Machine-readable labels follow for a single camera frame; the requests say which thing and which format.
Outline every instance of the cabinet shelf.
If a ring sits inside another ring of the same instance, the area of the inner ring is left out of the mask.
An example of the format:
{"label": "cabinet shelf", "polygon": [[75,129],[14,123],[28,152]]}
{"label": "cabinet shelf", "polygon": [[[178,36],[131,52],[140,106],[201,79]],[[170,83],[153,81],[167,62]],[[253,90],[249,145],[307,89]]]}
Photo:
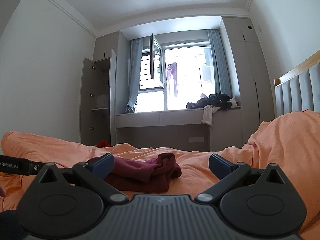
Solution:
{"label": "cabinet shelf", "polygon": [[91,111],[100,111],[100,110],[106,110],[106,109],[108,109],[108,107],[95,108],[95,109],[91,109]]}

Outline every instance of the blue gripper pad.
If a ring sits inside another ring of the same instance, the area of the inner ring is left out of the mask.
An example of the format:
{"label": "blue gripper pad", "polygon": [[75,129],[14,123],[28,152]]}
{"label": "blue gripper pad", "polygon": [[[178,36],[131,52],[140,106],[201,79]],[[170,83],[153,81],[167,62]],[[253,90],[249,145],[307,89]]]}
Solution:
{"label": "blue gripper pad", "polygon": [[113,170],[115,160],[112,153],[106,153],[94,163],[89,163],[87,169],[100,179],[104,179]]}
{"label": "blue gripper pad", "polygon": [[209,158],[209,169],[218,179],[223,179],[236,168],[238,168],[238,165],[231,163],[216,153],[213,153]]}

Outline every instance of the white wall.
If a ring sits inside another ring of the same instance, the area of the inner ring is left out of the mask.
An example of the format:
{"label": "white wall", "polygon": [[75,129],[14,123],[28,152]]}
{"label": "white wall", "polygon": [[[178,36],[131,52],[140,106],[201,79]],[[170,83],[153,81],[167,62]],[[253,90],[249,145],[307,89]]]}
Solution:
{"label": "white wall", "polygon": [[[162,46],[171,44],[182,44],[189,42],[209,42],[207,30],[192,30],[174,33],[162,33],[155,35],[156,39]],[[143,47],[149,47],[149,36],[143,38]]]}
{"label": "white wall", "polygon": [[130,64],[131,43],[119,32],[116,68],[116,114],[124,114],[129,101],[128,68]]}
{"label": "white wall", "polygon": [[226,55],[227,65],[229,69],[229,75],[230,75],[230,84],[231,84],[231,90],[233,97],[237,100],[238,106],[241,105],[241,99],[240,99],[240,90],[239,90],[239,82],[238,82],[238,75],[236,70],[235,61],[233,59],[233,54],[230,46],[230,40],[227,34],[226,27],[223,22],[223,18],[220,22],[220,37],[222,40],[224,53]]}
{"label": "white wall", "polygon": [[0,39],[0,136],[79,138],[84,57],[95,38],[48,0],[21,0]]}
{"label": "white wall", "polygon": [[320,0],[253,0],[249,15],[274,96],[273,80],[320,49]]}

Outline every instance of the maroon cloth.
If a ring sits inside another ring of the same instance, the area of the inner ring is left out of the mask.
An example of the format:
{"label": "maroon cloth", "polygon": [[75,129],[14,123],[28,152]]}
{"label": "maroon cloth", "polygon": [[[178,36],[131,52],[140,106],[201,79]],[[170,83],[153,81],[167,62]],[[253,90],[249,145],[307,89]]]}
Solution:
{"label": "maroon cloth", "polygon": [[118,190],[160,193],[168,191],[170,179],[180,176],[174,154],[161,153],[146,162],[115,157],[115,167],[104,181]]}

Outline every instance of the curtain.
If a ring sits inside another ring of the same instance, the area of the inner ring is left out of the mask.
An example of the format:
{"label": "curtain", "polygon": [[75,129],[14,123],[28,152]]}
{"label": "curtain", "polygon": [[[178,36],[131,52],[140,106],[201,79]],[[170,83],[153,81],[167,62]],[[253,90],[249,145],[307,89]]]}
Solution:
{"label": "curtain", "polygon": [[224,53],[220,32],[218,29],[208,30],[213,69],[214,69],[214,85],[216,93],[227,94],[232,98],[232,90],[230,85],[229,70]]}
{"label": "curtain", "polygon": [[130,65],[128,69],[129,82],[129,101],[126,113],[135,113],[135,104],[137,102],[139,86],[140,86],[140,69],[142,57],[143,38],[131,41]]}

